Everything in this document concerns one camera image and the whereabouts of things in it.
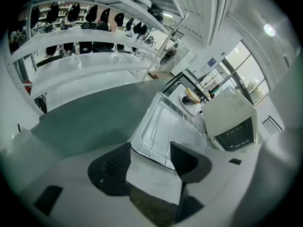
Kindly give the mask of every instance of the storage rack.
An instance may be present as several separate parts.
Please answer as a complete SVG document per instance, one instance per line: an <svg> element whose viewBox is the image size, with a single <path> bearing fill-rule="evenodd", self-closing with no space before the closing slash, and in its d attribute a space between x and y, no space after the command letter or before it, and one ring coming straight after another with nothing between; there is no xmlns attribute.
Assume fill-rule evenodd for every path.
<svg viewBox="0 0 303 227"><path fill-rule="evenodd" d="M55 22L54 23L55 26L59 26L60 25L61 19L65 18L65 13L67 11L69 11L71 9L71 7L72 7L71 4L69 6L66 6L66 7L64 7L64 6L59 7L59 15L58 15L59 22ZM46 20L46 15L47 15L47 12L49 10L50 10L50 8L45 8L45 9L41 9L40 10L40 18L39 18L38 22ZM89 10L89 6L87 6L87 7L81 7L80 10L81 10L81 12L84 11L83 14L81 14L81 12L79 14L79 18L81 20L75 21L74 23L83 23L84 22L85 16L87 15L88 10ZM36 27L33 28L33 31L36 31L36 30L42 29L42 28L44 28L44 25L43 26L36 26Z"/></svg>
<svg viewBox="0 0 303 227"><path fill-rule="evenodd" d="M159 51L153 50L149 46L147 46L143 41L132 41L127 39L126 36L119 36L115 35L113 33L109 32L104 32L104 31L91 31L91 30L78 30L75 29L73 30L67 30L67 31L59 31L55 33L47 33L47 34L42 34L38 35L34 38L31 38L31 31L30 31L30 26L29 22L31 20L31 9L33 6L38 6L46 3L52 3L52 2L60 2L60 1L65 1L65 2L83 2L83 3L88 3L88 4L97 4L99 6L103 7L108 7L113 10L123 12L126 15L132 16L136 19L139 19L140 21L144 22L145 24L149 25L149 29L152 29L153 27L165 32L168 34L167 40L164 42L162 47L159 49ZM166 27L161 24L155 17L153 17L150 13L147 12L146 9L141 7L139 4L131 1L131 0L30 0L29 1L29 10L27 14L27 39L28 41L22 45L17 51L13 53L13 55L10 57L10 61L8 62L8 68L9 70L14 71L14 66L12 63L18 59L21 59L22 57L26 55L31 56L31 60L33 63L33 66L35 70L37 71L37 66L35 62L35 58L33 56L33 53L37 51L40 48L46 48L52 45L57 45L57 44L64 44L64 43L71 43L71 42L81 42L81 41L94 41L94 42L107 42L107 43L115 43L115 44L124 44L128 45L130 47L135 47L144 51L147 51L149 54L160 54L163 48L166 46L167 42L169 39L174 35L176 30L181 26L182 22L187 18L185 16L182 18L180 23L175 27L175 29L169 33L169 31L166 29ZM145 70L144 76L140 78L140 80L144 80L145 77L147 76L149 70L153 66L153 64L156 62L157 56L154 57L152 60L151 64L149 67L146 65L141 65L140 67L137 67L139 70ZM118 68L116 70L126 70L126 68ZM22 84L20 79L16 79L16 77L11 76L11 79L15 82L18 83L18 85ZM29 104L31 105L32 108L38 113L38 115L43 115L43 112L37 108L36 104L34 103L33 99L31 97L28 97L28 93L23 89L20 89L22 91L22 94L27 94L26 98L30 98Z"/></svg>

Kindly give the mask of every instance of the floor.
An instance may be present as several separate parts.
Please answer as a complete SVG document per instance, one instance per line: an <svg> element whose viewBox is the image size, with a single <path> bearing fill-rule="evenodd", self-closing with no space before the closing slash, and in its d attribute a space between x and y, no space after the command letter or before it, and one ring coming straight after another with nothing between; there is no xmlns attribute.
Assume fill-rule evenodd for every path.
<svg viewBox="0 0 303 227"><path fill-rule="evenodd" d="M22 131L1 153L3 173L21 192L56 162L104 146L128 141L164 79L96 92L68 102Z"/></svg>

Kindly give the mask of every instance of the ceiling light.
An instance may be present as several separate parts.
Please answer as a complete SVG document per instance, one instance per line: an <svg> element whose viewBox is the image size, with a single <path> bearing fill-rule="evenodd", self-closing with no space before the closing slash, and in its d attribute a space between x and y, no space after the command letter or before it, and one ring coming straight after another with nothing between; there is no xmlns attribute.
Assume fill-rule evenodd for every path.
<svg viewBox="0 0 303 227"><path fill-rule="evenodd" d="M172 16L172 15L167 14L167 13L163 13L163 15L164 15L164 16L167 16L167 17L171 17L171 18L173 18L173 16Z"/></svg>
<svg viewBox="0 0 303 227"><path fill-rule="evenodd" d="M275 29L269 24L264 25L264 30L265 30L266 34L268 34L270 37L273 37L276 35Z"/></svg>

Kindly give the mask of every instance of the wire rack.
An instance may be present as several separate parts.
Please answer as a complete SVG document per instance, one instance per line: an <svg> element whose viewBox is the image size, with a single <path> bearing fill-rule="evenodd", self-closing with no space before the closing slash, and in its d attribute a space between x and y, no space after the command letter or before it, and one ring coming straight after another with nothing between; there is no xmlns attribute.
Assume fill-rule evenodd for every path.
<svg viewBox="0 0 303 227"><path fill-rule="evenodd" d="M174 169L170 161L170 142L207 148L206 133L182 109L158 93L133 140L138 153Z"/></svg>

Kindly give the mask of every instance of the oven tray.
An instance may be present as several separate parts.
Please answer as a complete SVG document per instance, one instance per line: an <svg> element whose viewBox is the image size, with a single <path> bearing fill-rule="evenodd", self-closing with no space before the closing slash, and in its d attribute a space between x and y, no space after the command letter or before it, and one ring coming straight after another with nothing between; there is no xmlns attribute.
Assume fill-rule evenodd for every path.
<svg viewBox="0 0 303 227"><path fill-rule="evenodd" d="M170 161L170 142L207 148L206 133L164 94L157 93L131 139L139 154L166 167Z"/></svg>

